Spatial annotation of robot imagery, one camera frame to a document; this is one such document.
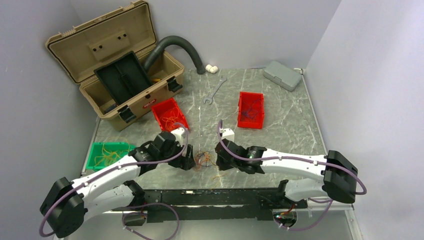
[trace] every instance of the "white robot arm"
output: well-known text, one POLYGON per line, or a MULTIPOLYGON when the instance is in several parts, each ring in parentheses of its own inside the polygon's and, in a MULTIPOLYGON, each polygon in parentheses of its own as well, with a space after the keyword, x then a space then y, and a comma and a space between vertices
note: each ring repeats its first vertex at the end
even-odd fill
POLYGON ((222 171, 237 168, 247 174, 283 173, 302 177, 280 182, 278 190, 282 201, 295 203, 329 197, 346 204, 355 202, 358 169, 338 151, 330 150, 327 155, 298 155, 263 146, 243 148, 234 143, 234 132, 221 126, 218 137, 216 164, 222 171))
MULTIPOLYGON (((329 197, 351 204, 359 194, 355 192, 358 170, 337 151, 329 151, 327 155, 305 156, 261 146, 243 148, 234 143, 231 129, 221 129, 219 126, 218 135, 215 152, 216 164, 221 171, 237 168, 248 174, 284 173, 304 178, 280 181, 274 195, 278 202, 286 206, 294 206, 313 197, 329 197)), ((158 163, 168 163, 183 170, 196 165, 193 147, 187 144, 186 136, 183 128, 161 132, 153 141, 142 144, 100 171, 71 182, 65 177, 57 180, 40 207, 44 215, 40 235, 49 236, 43 233, 45 221, 58 238, 64 238, 96 215, 120 207, 144 204, 145 192, 134 181, 136 177, 155 169, 158 163), (187 145, 185 155, 181 154, 184 151, 183 142, 187 145)))
POLYGON ((175 168, 189 170, 196 165, 193 147, 187 144, 185 130, 161 132, 114 164, 91 175, 69 182, 57 180, 40 207, 53 232, 64 238, 77 230, 84 221, 106 211, 144 203, 144 191, 134 179, 158 165, 168 163, 175 168))

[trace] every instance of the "red plastic bin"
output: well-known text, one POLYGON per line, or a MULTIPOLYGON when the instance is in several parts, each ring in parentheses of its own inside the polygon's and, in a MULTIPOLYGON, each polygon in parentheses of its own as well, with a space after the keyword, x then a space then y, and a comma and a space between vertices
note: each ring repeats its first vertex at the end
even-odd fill
POLYGON ((238 99, 237 126, 239 128, 262 129, 264 116, 264 95, 241 91, 238 99))
POLYGON ((179 128, 179 126, 174 125, 174 123, 182 123, 187 129, 189 129, 186 117, 181 112, 177 102, 173 98, 152 106, 151 111, 153 112, 154 118, 162 131, 171 132, 172 130, 179 128))

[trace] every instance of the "gray marble table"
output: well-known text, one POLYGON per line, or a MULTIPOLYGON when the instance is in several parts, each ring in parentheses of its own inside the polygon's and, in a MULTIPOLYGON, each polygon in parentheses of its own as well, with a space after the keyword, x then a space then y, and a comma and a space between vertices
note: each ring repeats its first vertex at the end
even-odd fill
MULTIPOLYGON (((264 146, 302 155, 325 153, 303 82, 289 92, 263 77, 262 69, 222 69, 219 73, 204 75, 186 70, 183 86, 183 91, 174 99, 187 119, 188 139, 194 152, 210 151, 216 158, 216 127, 223 119, 224 128, 233 129, 235 142, 243 147, 264 146), (203 98, 211 93, 220 76, 227 77, 227 82, 218 90, 211 105, 203 104, 203 98), (265 118, 262 129, 237 127, 240 91, 263 93, 265 118)), ((131 144, 140 145, 153 140, 160 131, 149 112, 121 132, 115 131, 106 121, 100 121, 94 141, 123 137, 131 144)), ((219 171, 216 166, 184 171, 159 164, 156 170, 143 174, 136 181, 144 189, 214 189, 277 187, 284 179, 299 177, 281 173, 249 175, 237 169, 219 171)))

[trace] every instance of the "orange wire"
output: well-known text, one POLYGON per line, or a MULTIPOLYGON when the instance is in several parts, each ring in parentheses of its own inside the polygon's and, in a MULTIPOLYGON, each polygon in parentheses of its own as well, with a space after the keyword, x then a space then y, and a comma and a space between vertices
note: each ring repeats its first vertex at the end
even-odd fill
POLYGON ((197 151, 194 155, 194 161, 196 166, 193 168, 193 170, 196 172, 200 171, 202 167, 205 167, 203 164, 208 165, 208 163, 210 163, 210 165, 216 166, 216 163, 214 162, 214 156, 210 154, 209 151, 197 151))
POLYGON ((179 122, 179 117, 180 117, 180 111, 178 110, 178 108, 174 107, 171 108, 170 110, 166 111, 165 113, 163 113, 163 115, 167 115, 168 117, 161 117, 160 121, 164 122, 164 128, 168 131, 171 132, 172 130, 175 129, 175 123, 179 122))
POLYGON ((289 214, 293 209, 295 208, 295 204, 293 203, 293 205, 291 205, 290 209, 288 211, 284 211, 282 213, 280 213, 280 215, 287 215, 289 214))

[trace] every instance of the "red label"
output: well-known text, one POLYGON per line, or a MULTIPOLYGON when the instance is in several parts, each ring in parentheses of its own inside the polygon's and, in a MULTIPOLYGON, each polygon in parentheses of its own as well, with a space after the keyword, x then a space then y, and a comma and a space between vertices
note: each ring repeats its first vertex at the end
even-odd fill
POLYGON ((151 101, 149 101, 148 103, 146 103, 146 105, 143 106, 143 108, 147 108, 148 106, 152 105, 152 103, 156 102, 156 99, 153 99, 151 101))

